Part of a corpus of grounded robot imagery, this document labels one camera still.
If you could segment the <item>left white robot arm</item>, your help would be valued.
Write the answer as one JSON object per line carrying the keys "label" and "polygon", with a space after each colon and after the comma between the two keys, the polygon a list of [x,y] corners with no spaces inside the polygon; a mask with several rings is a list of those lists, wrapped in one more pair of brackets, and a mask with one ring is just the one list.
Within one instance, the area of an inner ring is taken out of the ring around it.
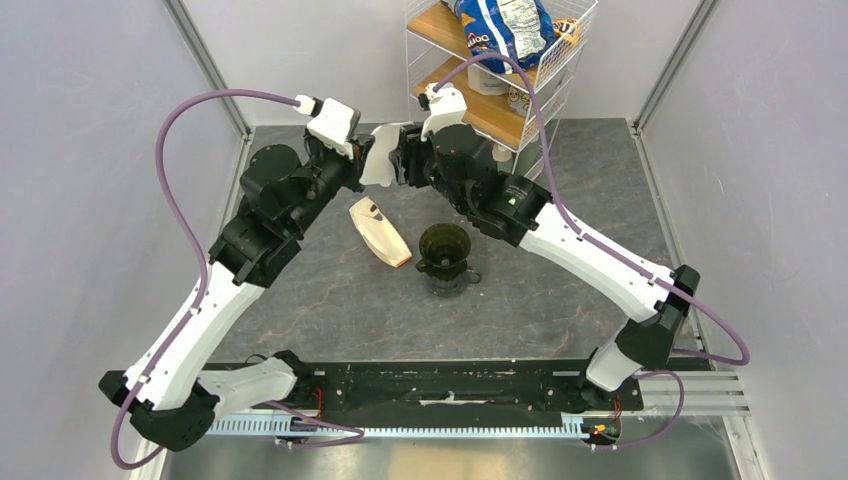
{"label": "left white robot arm", "polygon": [[235,322],[300,252],[328,204],[343,189],[364,187],[372,136],[335,148],[309,132],[304,146],[305,157],[283,144],[254,154],[239,179],[237,212],[201,254],[199,279],[181,311],[136,363],[99,382],[119,410],[118,422],[162,449],[185,450],[240,410],[281,401],[297,409],[312,399],[312,370],[289,351],[235,370],[207,366]]}

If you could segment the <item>dark green coffee dripper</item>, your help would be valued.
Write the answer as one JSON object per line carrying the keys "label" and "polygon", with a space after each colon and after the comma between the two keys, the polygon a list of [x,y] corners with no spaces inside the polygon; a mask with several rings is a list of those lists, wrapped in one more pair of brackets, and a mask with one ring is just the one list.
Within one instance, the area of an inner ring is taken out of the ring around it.
{"label": "dark green coffee dripper", "polygon": [[419,238],[418,248],[421,258],[416,270],[431,278],[454,280],[468,268],[471,240],[459,225],[439,223],[428,227]]}

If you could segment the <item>white paper coffee filter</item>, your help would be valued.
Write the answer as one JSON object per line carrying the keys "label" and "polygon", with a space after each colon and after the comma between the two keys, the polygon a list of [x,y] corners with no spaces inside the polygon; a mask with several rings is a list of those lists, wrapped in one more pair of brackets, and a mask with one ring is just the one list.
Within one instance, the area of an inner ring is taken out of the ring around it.
{"label": "white paper coffee filter", "polygon": [[391,155],[398,148],[402,126],[402,123],[388,123],[371,132],[373,143],[364,157],[359,178],[361,185],[389,187],[396,181],[397,173]]}

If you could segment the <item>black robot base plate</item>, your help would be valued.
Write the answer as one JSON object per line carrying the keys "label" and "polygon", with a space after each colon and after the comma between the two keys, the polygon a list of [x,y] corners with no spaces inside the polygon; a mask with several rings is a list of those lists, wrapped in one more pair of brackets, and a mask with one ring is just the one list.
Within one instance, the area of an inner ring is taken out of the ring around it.
{"label": "black robot base plate", "polygon": [[359,428],[555,427],[563,414],[641,411],[641,385],[591,394],[584,359],[305,362],[281,403]]}

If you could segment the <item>coffee filter pack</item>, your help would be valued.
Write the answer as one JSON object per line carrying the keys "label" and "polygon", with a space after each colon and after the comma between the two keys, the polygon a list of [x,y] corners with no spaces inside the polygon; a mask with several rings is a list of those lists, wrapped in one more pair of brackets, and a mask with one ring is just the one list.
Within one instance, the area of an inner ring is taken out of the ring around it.
{"label": "coffee filter pack", "polygon": [[352,205],[349,214],[365,244],[383,263],[399,268],[412,259],[405,240],[370,197]]}

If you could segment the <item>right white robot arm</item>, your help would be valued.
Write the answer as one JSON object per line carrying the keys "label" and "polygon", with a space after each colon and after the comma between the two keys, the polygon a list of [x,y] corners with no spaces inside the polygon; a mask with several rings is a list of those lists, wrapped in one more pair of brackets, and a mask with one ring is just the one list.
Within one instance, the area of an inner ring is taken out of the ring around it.
{"label": "right white robot arm", "polygon": [[438,191],[482,234],[555,263],[626,314],[580,374],[577,395],[585,406],[604,408],[626,379],[667,365],[700,283],[697,270],[649,262],[558,209],[545,188],[500,171],[469,125],[427,133],[403,124],[388,158],[400,183]]}

